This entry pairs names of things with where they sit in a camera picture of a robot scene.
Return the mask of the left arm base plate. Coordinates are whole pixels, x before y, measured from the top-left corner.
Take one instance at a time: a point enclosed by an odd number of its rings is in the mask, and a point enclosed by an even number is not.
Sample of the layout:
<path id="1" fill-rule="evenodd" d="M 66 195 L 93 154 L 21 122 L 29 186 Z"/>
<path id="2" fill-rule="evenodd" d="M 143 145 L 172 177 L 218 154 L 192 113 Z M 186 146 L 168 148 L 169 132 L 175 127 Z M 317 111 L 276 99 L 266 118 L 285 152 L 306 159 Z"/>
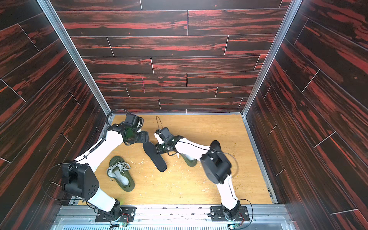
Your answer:
<path id="1" fill-rule="evenodd" d="M 98 210 L 95 222 L 97 223 L 130 223 L 134 221 L 136 207 L 134 206 L 120 206 L 114 207 L 110 212 Z"/>

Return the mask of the green shoe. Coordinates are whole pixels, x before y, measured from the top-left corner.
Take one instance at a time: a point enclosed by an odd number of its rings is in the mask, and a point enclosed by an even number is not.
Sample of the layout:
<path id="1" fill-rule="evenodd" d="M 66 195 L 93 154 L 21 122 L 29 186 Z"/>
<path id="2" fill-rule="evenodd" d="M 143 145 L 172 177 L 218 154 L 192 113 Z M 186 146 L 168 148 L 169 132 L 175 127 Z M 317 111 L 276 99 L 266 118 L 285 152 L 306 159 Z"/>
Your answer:
<path id="1" fill-rule="evenodd" d="M 181 154 L 181 156 L 183 157 L 183 159 L 185 160 L 186 164 L 189 166 L 189 167 L 194 167 L 196 166 L 197 164 L 197 159 L 193 158 L 193 157 L 190 157 L 186 154 Z"/>
<path id="2" fill-rule="evenodd" d="M 130 169 L 130 165 L 122 157 L 114 156 L 109 162 L 106 173 L 110 180 L 115 181 L 122 190 L 131 192 L 135 188 L 135 183 L 129 173 Z"/>

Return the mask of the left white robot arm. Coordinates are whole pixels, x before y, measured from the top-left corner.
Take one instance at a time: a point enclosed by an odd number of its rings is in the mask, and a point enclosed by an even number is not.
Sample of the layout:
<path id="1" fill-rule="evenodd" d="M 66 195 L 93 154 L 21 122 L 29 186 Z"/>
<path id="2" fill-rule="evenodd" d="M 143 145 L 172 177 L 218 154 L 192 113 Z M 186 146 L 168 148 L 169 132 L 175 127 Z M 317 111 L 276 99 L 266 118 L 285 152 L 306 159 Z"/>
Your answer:
<path id="1" fill-rule="evenodd" d="M 122 143 L 146 143 L 149 135 L 142 131 L 143 121 L 121 122 L 108 126 L 102 138 L 74 161 L 62 166 L 62 190 L 81 198 L 103 211 L 110 219 L 121 217 L 120 203 L 99 186 L 95 172 L 102 161 Z"/>

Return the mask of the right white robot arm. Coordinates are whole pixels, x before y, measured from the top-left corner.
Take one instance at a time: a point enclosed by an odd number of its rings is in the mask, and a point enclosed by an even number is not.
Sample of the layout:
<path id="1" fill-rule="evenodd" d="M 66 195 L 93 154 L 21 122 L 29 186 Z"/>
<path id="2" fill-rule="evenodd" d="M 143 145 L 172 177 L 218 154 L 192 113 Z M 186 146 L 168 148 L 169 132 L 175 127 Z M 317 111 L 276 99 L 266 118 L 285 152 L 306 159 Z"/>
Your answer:
<path id="1" fill-rule="evenodd" d="M 235 195 L 232 183 L 232 165 L 222 152 L 219 142 L 215 140 L 211 145 L 204 146 L 181 136 L 164 138 L 163 135 L 156 134 L 155 138 L 160 145 L 165 146 L 166 150 L 173 149 L 183 156 L 201 162 L 206 176 L 218 188 L 223 215 L 229 220 L 235 220 L 241 204 Z"/>

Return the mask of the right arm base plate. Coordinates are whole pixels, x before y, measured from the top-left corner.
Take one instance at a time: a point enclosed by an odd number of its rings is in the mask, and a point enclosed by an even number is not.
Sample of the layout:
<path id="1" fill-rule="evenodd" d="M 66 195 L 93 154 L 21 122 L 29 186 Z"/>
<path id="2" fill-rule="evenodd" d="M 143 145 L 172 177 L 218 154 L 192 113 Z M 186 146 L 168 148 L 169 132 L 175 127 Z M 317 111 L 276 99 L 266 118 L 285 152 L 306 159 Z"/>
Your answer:
<path id="1" fill-rule="evenodd" d="M 250 221 L 249 212 L 246 206 L 239 206 L 234 209 L 227 209 L 223 205 L 211 206 L 208 217 L 210 217 L 212 221 Z"/>

